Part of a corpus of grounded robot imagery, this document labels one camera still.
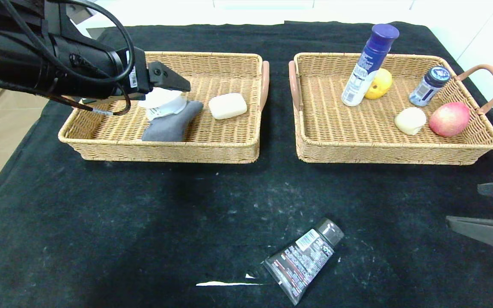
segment white soap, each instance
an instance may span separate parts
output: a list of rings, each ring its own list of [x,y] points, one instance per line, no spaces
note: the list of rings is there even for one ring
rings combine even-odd
[[[247,102],[241,93],[228,93],[209,101],[209,109],[215,119],[227,119],[246,113]]]
[[[421,109],[406,108],[395,117],[395,125],[405,134],[415,135],[425,125],[427,117]]]

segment dark blue lid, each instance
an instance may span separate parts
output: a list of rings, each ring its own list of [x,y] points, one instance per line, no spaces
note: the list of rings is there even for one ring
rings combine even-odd
[[[425,74],[425,81],[437,88],[444,86],[450,80],[450,72],[444,66],[433,66]]]
[[[397,28],[388,24],[377,24],[372,26],[372,35],[366,42],[366,46],[375,51],[387,53],[397,37],[399,37]]]

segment small jar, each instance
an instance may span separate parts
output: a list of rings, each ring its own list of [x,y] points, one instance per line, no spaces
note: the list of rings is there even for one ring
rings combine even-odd
[[[450,80],[450,72],[442,66],[434,66],[427,71],[408,99],[418,107],[427,106],[448,80]]]

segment wicker basket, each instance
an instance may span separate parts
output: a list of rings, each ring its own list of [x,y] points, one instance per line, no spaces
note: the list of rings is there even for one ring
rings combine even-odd
[[[383,68],[393,75],[389,92],[378,100],[347,107],[341,94],[360,54],[300,53],[289,63],[294,102],[296,152],[309,163],[473,164],[493,149],[493,127],[484,115],[493,99],[479,108],[461,82],[479,65],[456,76],[448,63],[436,56],[388,55]],[[427,70],[443,65],[452,79],[423,107],[427,118],[450,101],[471,109],[468,127],[450,138],[439,136],[426,124],[412,136],[395,127],[395,116],[407,107],[409,94]]]
[[[146,52],[146,62],[161,61],[190,81],[188,100],[204,103],[186,130],[184,142],[143,142],[148,126],[145,109],[133,102],[126,115],[104,116],[74,110],[58,138],[85,160],[146,162],[252,163],[259,155],[260,119],[267,99],[269,63],[256,54]],[[211,98],[241,93],[247,111],[216,120],[208,108]],[[120,110],[124,101],[98,108]]]

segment black cable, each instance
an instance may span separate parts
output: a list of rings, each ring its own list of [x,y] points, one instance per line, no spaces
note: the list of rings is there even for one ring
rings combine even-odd
[[[99,68],[94,66],[94,64],[92,64],[89,60],[83,58],[82,56],[74,55],[73,58],[74,58],[74,60],[72,61],[72,63],[74,63],[76,66],[80,66],[81,68],[87,68],[88,70],[90,70],[90,71],[92,71],[98,75],[101,75],[104,77],[109,77],[109,75],[106,72],[104,72],[103,70],[100,70]],[[129,95],[127,94],[127,92],[125,91],[125,89],[123,88],[123,86],[120,83],[115,82],[115,85],[119,88],[119,90],[121,90],[121,93],[123,93],[123,96],[125,97],[125,101],[127,102],[127,105],[125,105],[125,108],[123,108],[121,111],[117,111],[117,112],[113,113],[114,116],[121,116],[121,115],[124,115],[125,113],[128,113],[129,110],[131,109],[131,98],[129,97]]]
[[[96,10],[100,12],[102,15],[106,16],[109,20],[112,21],[112,23],[115,24],[117,29],[121,32],[123,37],[125,38],[125,41],[127,43],[127,49],[129,50],[129,55],[130,55],[130,60],[127,63],[127,66],[123,72],[118,74],[117,76],[110,77],[110,78],[92,78],[88,76],[84,76],[82,74],[79,74],[75,72],[74,70],[71,70],[68,68],[64,63],[62,63],[56,56],[53,55],[53,53],[45,46],[43,41],[37,37],[35,33],[30,29],[30,27],[26,24],[22,16],[16,11],[14,6],[9,2],[9,0],[0,0],[1,4],[5,7],[7,12],[10,14],[12,19],[18,24],[20,29],[24,31],[24,33],[27,35],[27,37],[32,41],[32,43],[37,47],[37,49],[52,63],[54,64],[57,68],[63,70],[64,72],[70,74],[71,76],[74,76],[75,78],[78,78],[83,81],[88,81],[96,84],[110,84],[110,83],[115,83],[118,82],[119,80],[127,77],[129,73],[133,70],[134,67],[134,61],[135,61],[135,56],[134,56],[134,46],[133,46],[133,41],[131,39],[131,36],[125,29],[125,27],[113,16],[110,12],[108,12],[105,8],[102,8],[101,6],[94,4],[92,2],[88,2],[85,0],[47,0],[49,2],[57,2],[57,3],[69,3],[69,4],[76,4],[79,6],[84,6],[87,8],[91,8],[93,10]]]
[[[0,80],[0,88],[43,96],[43,97],[46,97],[48,99],[51,99],[53,101],[56,101],[58,103],[61,103],[61,104],[64,104],[64,105],[67,105],[70,107],[74,107],[74,108],[86,110],[86,111],[92,111],[94,113],[100,113],[100,114],[107,115],[107,116],[111,116],[111,115],[121,116],[121,115],[124,115],[125,113],[127,113],[129,111],[129,109],[131,109],[131,98],[129,98],[129,95],[127,95],[127,93],[125,93],[125,89],[123,89],[123,86],[121,86],[121,84],[117,83],[117,86],[121,90],[121,92],[123,92],[123,94],[125,96],[125,101],[127,102],[127,105],[125,106],[124,109],[113,113],[111,111],[105,111],[105,110],[101,110],[98,108],[93,108],[93,107],[90,107],[90,106],[87,106],[84,104],[77,103],[76,101],[67,99],[61,95],[54,95],[52,93],[44,92],[44,91],[41,91],[38,89],[28,88],[27,86],[20,86],[17,84],[13,84],[10,82]]]

